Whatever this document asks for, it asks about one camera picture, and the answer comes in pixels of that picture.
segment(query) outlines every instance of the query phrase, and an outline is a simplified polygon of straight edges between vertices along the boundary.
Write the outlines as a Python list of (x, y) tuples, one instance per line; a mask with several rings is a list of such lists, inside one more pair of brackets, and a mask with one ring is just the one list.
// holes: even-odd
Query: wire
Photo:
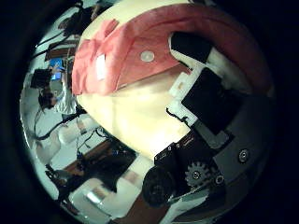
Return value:
[(79, 146), (79, 147), (77, 147), (77, 153), (78, 153), (78, 151), (86, 144), (86, 142), (88, 141), (88, 140), (90, 140), (92, 137), (93, 137), (93, 134), (95, 133), (95, 130), (93, 130), (93, 132), (92, 132), (92, 134), (88, 137), (88, 138), (86, 138), (85, 140), (84, 140), (84, 142)]
[(59, 123), (57, 123), (54, 127), (52, 127), (46, 134), (44, 134), (43, 136), (37, 136), (36, 133), (35, 133), (35, 140), (38, 140), (38, 141), (41, 141), (41, 140), (45, 140), (47, 138), (49, 138), (50, 136), (50, 133), (56, 129), (59, 125), (61, 125), (62, 123), (65, 123), (65, 122), (68, 122), (69, 120), (72, 120), (72, 119), (75, 119), (76, 117), (78, 116), (78, 114), (75, 114), (75, 115), (72, 115), (70, 116), (69, 118), (63, 120), (63, 121), (60, 121)]
[[(79, 19), (79, 21), (78, 21), (78, 24), (80, 24), (80, 23), (82, 22), (82, 19), (83, 19), (83, 12), (82, 12), (82, 11), (83, 11), (83, 7), (82, 7), (83, 2), (82, 2), (82, 1), (79, 1), (79, 3), (80, 3), (80, 5), (74, 5), (74, 7), (79, 8), (79, 11), (78, 11), (78, 12), (80, 12), (80, 19)], [(54, 45), (51, 46), (50, 48), (45, 49), (45, 50), (42, 50), (42, 51), (40, 51), (39, 53), (33, 55), (33, 56), (31, 57), (30, 61), (32, 61), (34, 58), (38, 57), (39, 55), (42, 55), (42, 54), (44, 54), (44, 53), (46, 53), (46, 52), (48, 52), (48, 51), (50, 51), (50, 50), (52, 50), (52, 49), (55, 49), (57, 46), (63, 44), (63, 43), (65, 42), (65, 40), (68, 39), (69, 36), (71, 36), (71, 34), (67, 35), (63, 40), (57, 42), (56, 44), (54, 44)]]
[(51, 41), (52, 39), (56, 38), (57, 36), (59, 36), (59, 35), (61, 35), (61, 34), (63, 34), (63, 33), (64, 33), (64, 30), (62, 30), (62, 31), (61, 31), (60, 33), (58, 33), (57, 35), (54, 35), (53, 37), (51, 37), (51, 38), (49, 38), (49, 39), (47, 39), (47, 40), (45, 40), (45, 41), (43, 41), (43, 42), (37, 44), (36, 47), (41, 46), (41, 45), (43, 45), (43, 44), (45, 44), (45, 43)]

